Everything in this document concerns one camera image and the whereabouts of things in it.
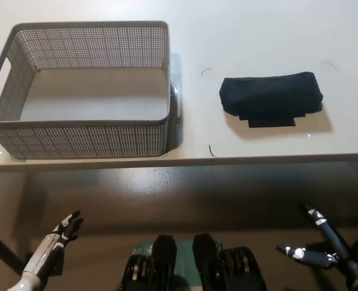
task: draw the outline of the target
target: white table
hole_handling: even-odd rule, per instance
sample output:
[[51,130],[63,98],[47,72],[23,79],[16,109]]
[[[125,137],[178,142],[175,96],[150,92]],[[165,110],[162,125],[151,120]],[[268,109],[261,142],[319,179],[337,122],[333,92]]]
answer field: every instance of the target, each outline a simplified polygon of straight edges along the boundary
[[[26,162],[0,146],[0,171],[358,160],[358,1],[0,0],[0,52],[19,22],[120,20],[169,24],[180,145],[159,158]],[[222,109],[224,77],[302,71],[323,110],[296,127],[250,129]]]

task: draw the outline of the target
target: basket handle hole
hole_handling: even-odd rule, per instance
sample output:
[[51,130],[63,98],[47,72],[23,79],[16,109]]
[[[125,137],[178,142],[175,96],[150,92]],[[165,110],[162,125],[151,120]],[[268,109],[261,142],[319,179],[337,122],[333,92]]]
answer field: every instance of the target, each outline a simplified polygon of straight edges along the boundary
[[5,87],[5,83],[7,82],[10,69],[11,69],[10,61],[7,58],[5,58],[4,64],[2,65],[0,71],[0,97]]

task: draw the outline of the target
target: green mat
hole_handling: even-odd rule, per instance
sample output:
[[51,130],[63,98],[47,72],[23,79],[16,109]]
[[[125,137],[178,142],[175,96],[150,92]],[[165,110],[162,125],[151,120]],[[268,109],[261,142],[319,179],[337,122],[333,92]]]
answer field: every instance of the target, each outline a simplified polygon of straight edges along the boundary
[[[202,283],[195,265],[192,253],[192,240],[175,241],[177,244],[177,261],[175,265],[175,277],[172,283],[172,291],[190,290],[202,291]],[[222,243],[216,241],[218,249],[222,249]],[[152,253],[152,242],[144,242],[133,249],[132,254],[150,255]]]

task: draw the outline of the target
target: floor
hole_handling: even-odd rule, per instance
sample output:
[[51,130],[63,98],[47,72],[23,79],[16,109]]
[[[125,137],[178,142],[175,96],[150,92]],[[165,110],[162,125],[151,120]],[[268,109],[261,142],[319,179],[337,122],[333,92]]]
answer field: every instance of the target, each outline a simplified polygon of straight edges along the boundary
[[[268,290],[346,290],[336,270],[313,272],[275,251],[320,240],[296,205],[322,210],[358,237],[358,162],[0,173],[0,238],[20,256],[70,212],[85,222],[64,274],[46,290],[115,290],[133,247],[160,233],[210,232],[254,252]],[[0,262],[0,290],[18,280]]]

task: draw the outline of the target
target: table leg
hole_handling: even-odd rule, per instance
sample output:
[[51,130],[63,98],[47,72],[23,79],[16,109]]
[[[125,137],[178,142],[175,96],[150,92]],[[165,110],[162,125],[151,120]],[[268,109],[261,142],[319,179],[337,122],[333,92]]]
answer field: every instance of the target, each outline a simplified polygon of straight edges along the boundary
[[25,264],[0,240],[0,260],[6,263],[16,274],[21,276]]

